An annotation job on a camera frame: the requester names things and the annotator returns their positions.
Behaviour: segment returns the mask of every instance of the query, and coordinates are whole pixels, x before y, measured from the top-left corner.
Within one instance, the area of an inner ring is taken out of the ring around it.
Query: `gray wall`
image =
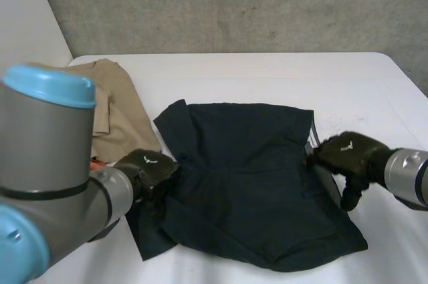
[[[49,0],[74,55],[378,51],[428,94],[428,0]]]

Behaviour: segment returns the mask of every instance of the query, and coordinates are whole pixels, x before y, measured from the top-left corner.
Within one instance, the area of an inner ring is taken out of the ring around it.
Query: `white table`
[[[392,148],[428,149],[428,99],[379,53],[87,55],[70,65],[104,57],[129,73],[151,119],[181,98],[188,104],[263,102],[315,110],[321,139],[355,130]],[[341,178],[337,182],[343,187]],[[35,283],[428,281],[428,213],[412,211],[372,186],[350,217],[368,250],[296,273],[276,273],[181,246],[142,262],[122,219],[105,239],[83,245]]]

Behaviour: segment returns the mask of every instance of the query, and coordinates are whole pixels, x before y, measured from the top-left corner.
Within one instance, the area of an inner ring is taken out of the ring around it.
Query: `white logo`
[[[146,161],[147,164],[156,164],[158,162],[157,160],[147,159],[146,156],[144,156],[144,160]]]
[[[354,146],[352,145],[352,141],[349,142],[349,145],[347,147],[343,147],[340,149],[341,152],[344,152],[345,150],[354,149]]]

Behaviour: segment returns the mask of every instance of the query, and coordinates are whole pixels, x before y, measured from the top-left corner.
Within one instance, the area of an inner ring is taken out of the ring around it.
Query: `folded garment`
[[[154,122],[181,169],[162,214],[127,216],[143,259],[179,243],[289,272],[367,249],[337,188],[303,164],[313,111],[180,100]]]
[[[85,76],[96,82],[91,157],[116,162],[136,148],[161,150],[132,80],[117,63],[101,59],[64,68],[32,65]]]

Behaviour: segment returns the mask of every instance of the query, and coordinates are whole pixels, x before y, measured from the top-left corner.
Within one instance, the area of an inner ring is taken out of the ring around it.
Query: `black shirt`
[[[132,219],[145,223],[133,230],[143,259],[180,243],[288,272],[367,249],[303,165],[312,120],[313,111],[267,104],[170,105],[154,122],[181,169],[162,214]]]

